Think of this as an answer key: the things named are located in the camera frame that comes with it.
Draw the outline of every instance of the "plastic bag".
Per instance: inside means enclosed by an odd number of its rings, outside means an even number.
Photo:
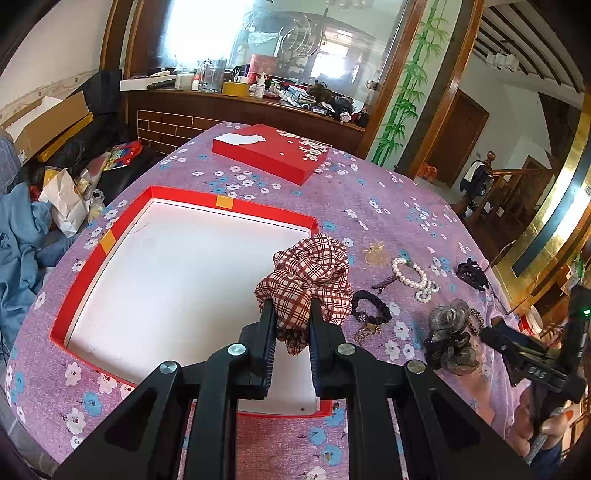
[[[51,217],[68,238],[76,234],[88,214],[88,206],[78,194],[66,169],[59,172],[43,188],[39,201],[53,205]]]

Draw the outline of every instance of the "brick pattern panel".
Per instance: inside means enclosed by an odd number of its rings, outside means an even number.
[[[138,139],[143,145],[169,155],[218,123],[211,118],[138,110]]]

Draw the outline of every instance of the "red plaid fabric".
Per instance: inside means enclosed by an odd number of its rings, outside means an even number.
[[[255,288],[262,309],[271,299],[277,312],[277,339],[292,355],[308,344],[310,303],[321,303],[325,322],[340,325],[351,314],[353,288],[344,245],[327,235],[313,235],[273,256],[275,271]]]

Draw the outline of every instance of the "ceiling beam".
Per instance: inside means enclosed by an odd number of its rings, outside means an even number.
[[[489,20],[488,18],[486,18],[484,15],[482,15],[482,21],[488,25],[489,27],[491,27],[498,35],[501,36],[501,38],[503,38],[504,40],[506,40],[510,45],[513,45],[513,48],[516,49],[519,53],[521,53],[521,55],[523,56],[523,58],[525,58],[527,60],[527,62],[534,68],[535,72],[538,74],[538,76],[544,80],[546,78],[546,76],[544,75],[544,73],[540,70],[540,68],[538,67],[537,63],[534,62],[531,57],[524,52],[523,48],[521,48],[517,43],[515,43],[513,40],[511,40],[510,38],[507,37],[507,34],[505,34],[505,32],[503,32],[499,27],[497,27],[491,20]]]
[[[474,48],[474,50],[476,50],[480,55],[482,55],[484,57],[484,61],[486,61],[486,53],[484,50],[482,50],[478,45],[474,45],[472,48]]]
[[[577,81],[574,79],[574,75],[573,73],[570,71],[570,69],[566,66],[566,63],[564,63],[564,60],[562,59],[562,57],[558,54],[558,52],[556,52],[556,50],[554,49],[554,47],[550,44],[550,42],[548,42],[548,40],[546,40],[544,38],[543,35],[540,34],[540,32],[538,32],[538,30],[533,26],[533,24],[529,21],[529,19],[524,15],[524,13],[514,4],[509,5],[511,7],[511,9],[517,14],[517,16],[521,19],[521,21],[526,24],[528,26],[528,28],[535,34],[536,37],[538,37],[540,39],[540,41],[546,46],[546,48],[548,50],[550,50],[550,52],[552,53],[552,55],[554,55],[556,57],[556,60],[558,60],[558,62],[560,63],[560,65],[562,66],[562,68],[564,69],[564,71],[566,72],[566,74],[569,76],[569,79],[571,81],[571,83],[573,84],[574,89],[576,90],[577,93],[581,93],[582,89],[581,87],[577,84]]]
[[[501,50],[503,50],[506,54],[511,55],[512,51],[509,50],[506,45],[502,44],[500,41],[498,41],[495,37],[493,37],[490,33],[488,33],[486,30],[484,30],[483,28],[478,28],[479,33],[481,33],[482,35],[484,35],[486,38],[489,38],[491,40],[491,42],[493,42],[497,47],[499,47]],[[480,39],[480,37],[476,37],[478,40],[480,40],[481,43],[484,43],[483,40]],[[486,47],[494,52],[495,50],[493,48],[491,48],[490,46],[488,46],[488,44],[484,44],[486,45]],[[521,63],[521,61],[519,61],[519,68],[521,69],[521,71],[523,73],[525,73],[526,75],[529,74],[528,70],[525,68],[525,66],[523,65],[523,63]]]
[[[529,38],[527,38],[519,30],[519,28],[517,28],[514,24],[512,24],[510,22],[510,20],[505,15],[503,15],[501,12],[499,12],[499,9],[497,7],[490,7],[490,10],[497,17],[499,17],[501,19],[501,21],[505,25],[507,25],[507,27],[509,27],[513,32],[515,32],[517,34],[517,36],[523,41],[523,43],[525,43],[540,58],[540,60],[544,62],[544,64],[546,65],[546,67],[548,68],[548,70],[550,71],[552,76],[554,77],[554,80],[556,80],[556,83],[558,83],[559,85],[562,85],[562,81],[560,80],[560,76],[556,73],[552,64],[548,61],[548,59],[544,56],[544,54],[538,49],[538,47],[536,47],[531,42],[531,40]]]

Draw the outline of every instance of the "person's hand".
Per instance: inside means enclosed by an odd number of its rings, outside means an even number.
[[[529,440],[534,435],[534,426],[530,420],[530,403],[531,387],[527,387],[519,398],[519,406],[515,409],[515,423],[509,429],[509,438],[507,438],[507,443],[522,457],[530,452]],[[569,420],[566,413],[546,420],[540,427],[540,432],[548,435],[542,450],[556,445],[562,439],[568,426]]]

